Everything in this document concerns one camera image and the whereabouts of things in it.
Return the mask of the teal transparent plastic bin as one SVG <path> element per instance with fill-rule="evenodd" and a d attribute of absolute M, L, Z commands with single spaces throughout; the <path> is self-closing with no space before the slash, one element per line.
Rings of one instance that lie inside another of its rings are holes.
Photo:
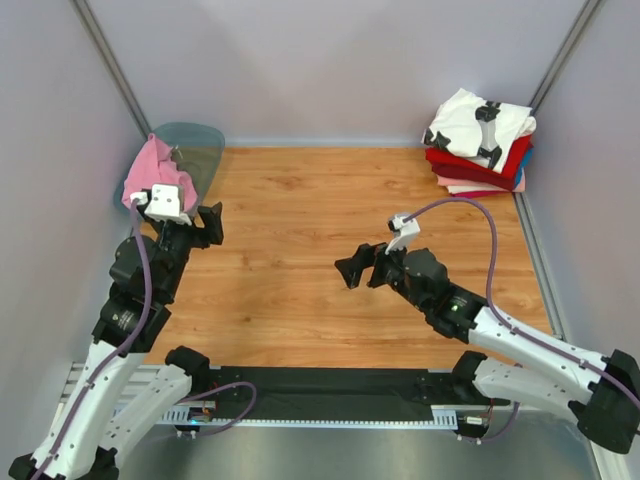
<path fill-rule="evenodd" d="M 189 211 L 193 213 L 204 200 L 216 175 L 225 148 L 224 135 L 213 127 L 188 122 L 165 123 L 151 133 L 173 148 L 172 160 L 179 170 L 190 175 L 198 195 L 196 205 Z M 128 209 L 122 204 L 121 196 L 133 161 L 114 193 L 114 203 L 122 211 Z"/>

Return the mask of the crimson folded shirt bottom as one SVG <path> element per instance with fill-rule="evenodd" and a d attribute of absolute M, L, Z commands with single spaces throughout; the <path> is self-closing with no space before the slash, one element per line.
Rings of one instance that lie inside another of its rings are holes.
<path fill-rule="evenodd" d="M 505 195 L 511 195 L 511 194 L 512 194 L 511 191 L 478 190 L 478 191 L 470 191 L 470 192 L 452 193 L 450 197 L 452 199 L 482 201 L 487 198 L 504 197 Z"/>

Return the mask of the light pink folded shirt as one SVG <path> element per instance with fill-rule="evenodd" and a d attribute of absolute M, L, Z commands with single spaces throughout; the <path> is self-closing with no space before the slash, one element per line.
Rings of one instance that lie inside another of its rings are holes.
<path fill-rule="evenodd" d="M 503 176 L 487 171 L 457 168 L 433 168 L 437 184 L 445 187 L 452 195 L 471 193 L 521 193 L 525 190 L 525 176 Z"/>

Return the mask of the pink t shirt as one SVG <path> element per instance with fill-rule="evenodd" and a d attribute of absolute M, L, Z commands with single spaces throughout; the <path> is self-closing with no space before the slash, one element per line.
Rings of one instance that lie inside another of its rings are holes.
<path fill-rule="evenodd" d="M 124 180 L 122 204 L 130 209 L 129 196 L 138 191 L 150 190 L 154 184 L 172 184 L 183 188 L 184 210 L 192 224 L 189 211 L 196 205 L 198 195 L 192 179 L 187 172 L 178 169 L 172 160 L 173 148 L 151 133 L 135 157 L 127 177 Z"/>

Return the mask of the white black printed folded shirt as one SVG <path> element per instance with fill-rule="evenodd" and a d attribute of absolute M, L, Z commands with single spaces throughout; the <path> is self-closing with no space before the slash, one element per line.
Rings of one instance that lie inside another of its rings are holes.
<path fill-rule="evenodd" d="M 531 111 L 459 89 L 438 107 L 422 143 L 500 173 L 515 141 L 535 132 Z"/>

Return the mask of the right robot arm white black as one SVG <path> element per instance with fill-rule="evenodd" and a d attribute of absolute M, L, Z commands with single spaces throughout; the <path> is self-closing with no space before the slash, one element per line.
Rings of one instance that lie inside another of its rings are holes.
<path fill-rule="evenodd" d="M 604 449 L 630 452 L 639 434 L 639 365 L 633 356 L 579 348 L 507 316 L 452 282 L 428 249 L 389 251 L 384 243 L 365 243 L 334 265 L 348 288 L 358 287 L 371 269 L 368 287 L 390 287 L 438 334 L 521 364 L 511 371 L 481 358 L 475 368 L 456 372 L 450 390 L 458 401 L 470 404 L 483 395 L 527 403 L 574 422 Z"/>

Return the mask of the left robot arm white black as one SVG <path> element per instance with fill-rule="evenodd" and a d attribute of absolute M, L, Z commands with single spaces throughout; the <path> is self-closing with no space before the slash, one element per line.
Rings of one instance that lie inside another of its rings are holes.
<path fill-rule="evenodd" d="M 212 384 L 206 356 L 179 346 L 121 410 L 115 408 L 171 313 L 192 249 L 219 245 L 223 206 L 200 206 L 203 224 L 152 220 L 156 239 L 135 233 L 117 248 L 109 297 L 85 366 L 41 445 L 16 458 L 13 479 L 115 479 L 125 459 L 173 404 L 199 401 Z"/>

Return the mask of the blue folded shirt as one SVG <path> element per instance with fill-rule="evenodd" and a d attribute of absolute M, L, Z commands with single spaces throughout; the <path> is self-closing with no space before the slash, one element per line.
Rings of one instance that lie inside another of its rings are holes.
<path fill-rule="evenodd" d="M 534 152 L 534 146 L 533 146 L 533 145 L 531 145 L 531 146 L 527 149 L 526 153 L 524 154 L 524 156 L 523 156 L 523 158 L 522 158 L 522 161 L 521 161 L 521 163 L 520 163 L 520 169 L 524 169 L 524 168 L 528 165 L 528 163 L 529 163 L 529 161 L 531 160 L 531 157 L 532 157 L 532 155 L 533 155 L 533 152 Z"/>

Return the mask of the aluminium frame post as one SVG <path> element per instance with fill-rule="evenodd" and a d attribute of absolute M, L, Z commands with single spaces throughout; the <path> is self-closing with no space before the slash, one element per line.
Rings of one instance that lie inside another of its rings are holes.
<path fill-rule="evenodd" d="M 104 34 L 90 2 L 87 0 L 71 0 L 70 4 L 85 29 L 90 42 L 93 44 L 100 61 L 108 72 L 137 129 L 141 135 L 146 138 L 151 133 L 150 124 Z"/>
<path fill-rule="evenodd" d="M 556 81 L 561 77 L 582 38 L 605 4 L 604 0 L 587 0 L 583 2 L 531 98 L 529 106 L 532 108 L 534 116 L 537 115 L 538 110 L 543 105 Z"/>

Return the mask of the aluminium frame post right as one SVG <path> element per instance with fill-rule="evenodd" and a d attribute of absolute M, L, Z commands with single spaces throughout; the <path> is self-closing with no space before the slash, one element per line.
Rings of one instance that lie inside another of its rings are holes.
<path fill-rule="evenodd" d="M 543 105 L 556 81 L 561 77 L 582 38 L 605 4 L 604 0 L 587 0 L 583 2 L 531 98 L 529 106 L 532 108 L 534 116 L 537 115 L 538 110 Z"/>

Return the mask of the red folded shirt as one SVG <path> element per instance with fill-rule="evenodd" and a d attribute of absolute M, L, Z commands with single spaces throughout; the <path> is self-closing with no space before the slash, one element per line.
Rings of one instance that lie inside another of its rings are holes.
<path fill-rule="evenodd" d="M 517 139 L 509 151 L 506 164 L 500 173 L 480 166 L 468 159 L 435 148 L 425 150 L 425 158 L 432 171 L 446 178 L 487 183 L 506 190 L 513 190 L 522 179 L 523 162 L 532 149 L 532 136 Z"/>

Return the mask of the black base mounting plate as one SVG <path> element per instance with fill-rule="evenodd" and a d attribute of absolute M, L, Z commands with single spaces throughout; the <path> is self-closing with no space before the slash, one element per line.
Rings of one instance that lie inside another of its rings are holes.
<path fill-rule="evenodd" d="M 263 421 L 421 421 L 434 406 L 506 406 L 452 373 L 421 369 L 221 367 L 207 386 L 247 381 L 257 400 L 247 417 Z"/>

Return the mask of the aluminium frame post left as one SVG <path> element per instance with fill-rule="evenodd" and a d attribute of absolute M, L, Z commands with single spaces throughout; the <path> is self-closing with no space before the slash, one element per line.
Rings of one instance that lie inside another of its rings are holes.
<path fill-rule="evenodd" d="M 90 2 L 87 0 L 71 0 L 70 4 L 85 29 L 90 42 L 93 44 L 100 61 L 108 72 L 137 129 L 141 135 L 146 138 L 151 133 L 150 124 L 104 34 Z"/>

